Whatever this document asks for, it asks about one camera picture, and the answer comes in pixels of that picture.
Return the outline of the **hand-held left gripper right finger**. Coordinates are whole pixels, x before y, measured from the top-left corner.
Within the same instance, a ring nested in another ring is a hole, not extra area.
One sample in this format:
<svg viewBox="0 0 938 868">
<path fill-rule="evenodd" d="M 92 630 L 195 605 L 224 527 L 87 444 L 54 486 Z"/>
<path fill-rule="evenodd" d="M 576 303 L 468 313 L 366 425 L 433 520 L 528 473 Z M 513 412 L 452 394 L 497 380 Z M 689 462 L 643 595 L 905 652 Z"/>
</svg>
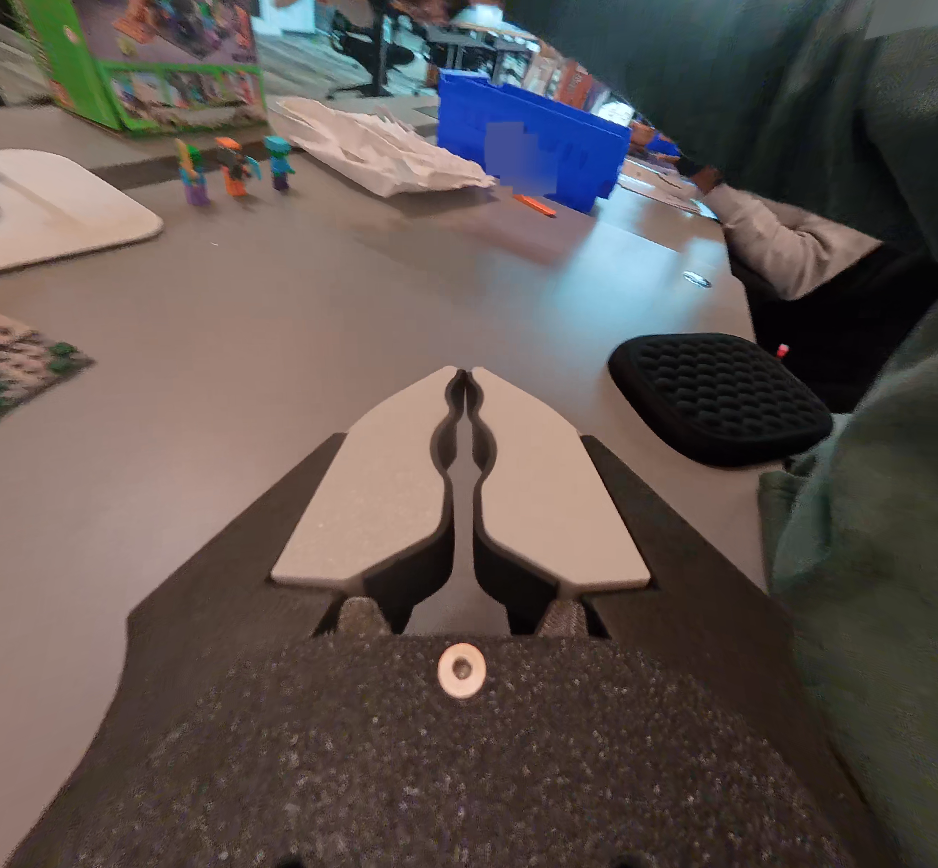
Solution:
<svg viewBox="0 0 938 868">
<path fill-rule="evenodd" d="M 651 571 L 580 432 L 559 412 L 483 367 L 467 374 L 466 413 L 479 477 L 475 579 L 515 634 L 555 601 L 643 591 Z"/>
</svg>

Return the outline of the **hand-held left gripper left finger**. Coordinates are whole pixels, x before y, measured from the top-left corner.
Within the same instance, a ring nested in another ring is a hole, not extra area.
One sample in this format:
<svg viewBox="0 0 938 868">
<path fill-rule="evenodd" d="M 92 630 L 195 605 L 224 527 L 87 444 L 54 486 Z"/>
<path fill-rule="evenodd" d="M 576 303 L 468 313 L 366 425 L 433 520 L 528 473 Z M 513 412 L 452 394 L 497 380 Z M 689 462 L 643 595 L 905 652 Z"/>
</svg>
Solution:
<svg viewBox="0 0 938 868">
<path fill-rule="evenodd" d="M 377 604 L 393 633 L 449 580 L 466 373 L 446 366 L 344 436 L 271 571 L 272 582 Z"/>
</svg>

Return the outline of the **grey desk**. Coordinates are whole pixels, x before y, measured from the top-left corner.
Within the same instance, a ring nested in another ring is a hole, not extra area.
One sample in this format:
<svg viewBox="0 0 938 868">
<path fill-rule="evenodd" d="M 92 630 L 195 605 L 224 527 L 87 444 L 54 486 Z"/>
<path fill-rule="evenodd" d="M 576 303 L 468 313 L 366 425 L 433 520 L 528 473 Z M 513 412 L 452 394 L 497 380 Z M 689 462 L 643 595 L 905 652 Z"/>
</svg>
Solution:
<svg viewBox="0 0 938 868">
<path fill-rule="evenodd" d="M 720 228 L 617 187 L 592 216 L 502 194 L 382 200 L 302 153 L 210 208 L 135 144 L 3 109 L 2 147 L 63 154 L 160 236 L 2 276 L 2 314 L 95 365 L 2 421 L 2 860 L 95 735 L 130 610 L 320 443 L 437 369 L 483 366 L 599 438 L 755 584 L 757 472 L 686 461 L 606 373 L 636 335 L 751 337 Z M 682 277 L 694 272 L 711 288 Z"/>
</svg>

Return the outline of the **black mesh office chair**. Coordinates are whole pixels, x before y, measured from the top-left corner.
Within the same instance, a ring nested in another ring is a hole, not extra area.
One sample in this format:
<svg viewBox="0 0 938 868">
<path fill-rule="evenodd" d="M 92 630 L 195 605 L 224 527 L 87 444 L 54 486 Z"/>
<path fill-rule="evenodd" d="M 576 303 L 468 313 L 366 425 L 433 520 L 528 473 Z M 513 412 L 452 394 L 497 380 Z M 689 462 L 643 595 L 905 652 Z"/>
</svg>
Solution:
<svg viewBox="0 0 938 868">
<path fill-rule="evenodd" d="M 369 74 L 363 83 L 333 88 L 326 99 L 334 100 L 344 93 L 355 93 L 363 98 L 386 98 L 392 94 L 387 88 L 387 75 L 392 69 L 412 64 L 416 53 L 407 46 L 387 41 L 381 17 L 370 28 L 353 24 L 341 11 L 335 10 L 331 22 L 330 43 L 339 53 L 362 66 Z"/>
</svg>

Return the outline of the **wooden office table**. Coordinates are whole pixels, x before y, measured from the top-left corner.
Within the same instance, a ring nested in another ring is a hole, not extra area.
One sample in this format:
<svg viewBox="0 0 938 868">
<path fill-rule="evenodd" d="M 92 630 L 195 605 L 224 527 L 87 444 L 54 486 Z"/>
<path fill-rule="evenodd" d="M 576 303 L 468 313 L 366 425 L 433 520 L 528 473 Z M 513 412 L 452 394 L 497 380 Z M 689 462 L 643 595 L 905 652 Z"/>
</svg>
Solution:
<svg viewBox="0 0 938 868">
<path fill-rule="evenodd" d="M 539 41 L 513 29 L 428 25 L 423 41 L 429 68 L 484 74 L 495 84 L 505 77 L 520 80 L 540 53 Z"/>
</svg>

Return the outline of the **toy set cardboard box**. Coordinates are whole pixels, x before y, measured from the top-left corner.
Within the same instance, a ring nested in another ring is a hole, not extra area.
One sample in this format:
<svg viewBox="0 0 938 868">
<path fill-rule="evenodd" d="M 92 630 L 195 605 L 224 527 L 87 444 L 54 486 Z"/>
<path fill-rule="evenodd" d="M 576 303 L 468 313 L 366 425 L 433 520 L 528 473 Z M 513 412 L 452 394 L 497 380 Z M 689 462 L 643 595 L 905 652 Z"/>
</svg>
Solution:
<svg viewBox="0 0 938 868">
<path fill-rule="evenodd" d="M 53 102 L 117 132 L 267 119 L 252 0 L 8 0 Z"/>
</svg>

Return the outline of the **white paper bag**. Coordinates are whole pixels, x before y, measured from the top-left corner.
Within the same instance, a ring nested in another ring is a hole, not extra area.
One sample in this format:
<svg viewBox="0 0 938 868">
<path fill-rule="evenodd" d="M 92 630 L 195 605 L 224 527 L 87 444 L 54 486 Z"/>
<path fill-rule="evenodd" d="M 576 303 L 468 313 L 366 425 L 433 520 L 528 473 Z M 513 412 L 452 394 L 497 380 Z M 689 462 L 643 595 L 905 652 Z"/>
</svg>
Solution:
<svg viewBox="0 0 938 868">
<path fill-rule="evenodd" d="M 292 146 L 381 198 L 497 185 L 479 164 L 428 143 L 395 119 L 301 97 L 277 98 L 269 112 Z"/>
</svg>

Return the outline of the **blue plastic bin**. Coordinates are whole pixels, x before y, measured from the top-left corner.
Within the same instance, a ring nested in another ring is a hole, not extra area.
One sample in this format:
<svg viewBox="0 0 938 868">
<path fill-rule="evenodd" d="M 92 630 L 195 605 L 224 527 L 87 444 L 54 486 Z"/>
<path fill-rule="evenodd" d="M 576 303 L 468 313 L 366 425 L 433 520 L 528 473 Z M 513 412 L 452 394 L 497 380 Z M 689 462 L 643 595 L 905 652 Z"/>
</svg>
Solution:
<svg viewBox="0 0 938 868">
<path fill-rule="evenodd" d="M 594 114 L 484 77 L 443 73 L 437 144 L 516 194 L 588 214 L 612 194 L 631 131 Z"/>
</svg>

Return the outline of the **black mesh wrist rest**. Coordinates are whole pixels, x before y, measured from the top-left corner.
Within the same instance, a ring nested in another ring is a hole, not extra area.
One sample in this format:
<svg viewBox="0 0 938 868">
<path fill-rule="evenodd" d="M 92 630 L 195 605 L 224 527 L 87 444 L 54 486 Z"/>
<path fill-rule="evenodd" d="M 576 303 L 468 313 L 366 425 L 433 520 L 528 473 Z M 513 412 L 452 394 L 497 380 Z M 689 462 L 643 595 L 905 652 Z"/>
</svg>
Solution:
<svg viewBox="0 0 938 868">
<path fill-rule="evenodd" d="M 634 337 L 616 346 L 607 370 L 658 438 L 705 466 L 782 461 L 834 429 L 831 412 L 804 383 L 738 336 Z"/>
</svg>

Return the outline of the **orange toy figure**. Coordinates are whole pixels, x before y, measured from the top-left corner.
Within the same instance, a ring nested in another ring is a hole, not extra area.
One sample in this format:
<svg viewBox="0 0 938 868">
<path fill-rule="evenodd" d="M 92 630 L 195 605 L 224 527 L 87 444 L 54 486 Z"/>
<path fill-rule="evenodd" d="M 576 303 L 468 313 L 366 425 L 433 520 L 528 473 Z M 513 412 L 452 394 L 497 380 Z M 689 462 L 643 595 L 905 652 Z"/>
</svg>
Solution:
<svg viewBox="0 0 938 868">
<path fill-rule="evenodd" d="M 224 175 L 228 195 L 234 198 L 248 196 L 248 182 L 260 181 L 263 177 L 259 163 L 246 155 L 241 143 L 231 137 L 218 136 L 215 142 L 217 160 Z"/>
</svg>

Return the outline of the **green toy figure purple legs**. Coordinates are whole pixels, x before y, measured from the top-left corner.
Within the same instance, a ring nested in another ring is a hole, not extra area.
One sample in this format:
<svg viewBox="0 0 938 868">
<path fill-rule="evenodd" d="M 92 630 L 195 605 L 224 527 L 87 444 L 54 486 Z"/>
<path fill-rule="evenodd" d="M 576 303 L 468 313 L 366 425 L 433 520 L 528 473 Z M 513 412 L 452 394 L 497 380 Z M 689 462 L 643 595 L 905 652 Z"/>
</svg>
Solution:
<svg viewBox="0 0 938 868">
<path fill-rule="evenodd" d="M 174 140 L 174 145 L 179 178 L 183 184 L 187 203 L 194 207 L 210 206 L 201 152 L 179 138 Z"/>
</svg>

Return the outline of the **person's green hoodie torso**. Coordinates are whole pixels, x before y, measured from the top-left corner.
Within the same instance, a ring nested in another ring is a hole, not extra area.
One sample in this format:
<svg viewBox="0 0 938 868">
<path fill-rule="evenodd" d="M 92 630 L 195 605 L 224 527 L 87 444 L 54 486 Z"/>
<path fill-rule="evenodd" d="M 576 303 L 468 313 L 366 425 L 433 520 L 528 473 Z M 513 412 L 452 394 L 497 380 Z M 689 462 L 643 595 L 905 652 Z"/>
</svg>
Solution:
<svg viewBox="0 0 938 868">
<path fill-rule="evenodd" d="M 746 184 L 936 268 L 936 28 L 815 28 L 785 69 Z M 936 302 L 838 434 L 763 480 L 785 510 L 773 588 L 841 758 L 904 866 L 936 866 Z"/>
</svg>

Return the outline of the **white flat pad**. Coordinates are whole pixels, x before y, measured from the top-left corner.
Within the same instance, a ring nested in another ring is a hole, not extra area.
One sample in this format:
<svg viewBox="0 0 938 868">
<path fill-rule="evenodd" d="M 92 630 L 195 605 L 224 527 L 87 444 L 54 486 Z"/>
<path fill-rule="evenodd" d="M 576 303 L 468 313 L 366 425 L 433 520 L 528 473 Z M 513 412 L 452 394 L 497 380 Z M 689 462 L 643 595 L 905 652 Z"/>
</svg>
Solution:
<svg viewBox="0 0 938 868">
<path fill-rule="evenodd" d="M 1 271 L 156 238 L 163 221 L 64 156 L 1 151 Z"/>
</svg>

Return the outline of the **grey toy baseplate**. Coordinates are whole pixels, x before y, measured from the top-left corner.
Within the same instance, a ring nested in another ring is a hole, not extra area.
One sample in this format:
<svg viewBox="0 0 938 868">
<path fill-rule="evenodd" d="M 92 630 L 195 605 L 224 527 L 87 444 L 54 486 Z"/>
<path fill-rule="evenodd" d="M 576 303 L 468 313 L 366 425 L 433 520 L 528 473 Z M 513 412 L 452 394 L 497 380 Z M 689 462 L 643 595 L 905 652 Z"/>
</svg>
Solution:
<svg viewBox="0 0 938 868">
<path fill-rule="evenodd" d="M 2 315 L 1 417 L 94 364 L 76 346 Z"/>
</svg>

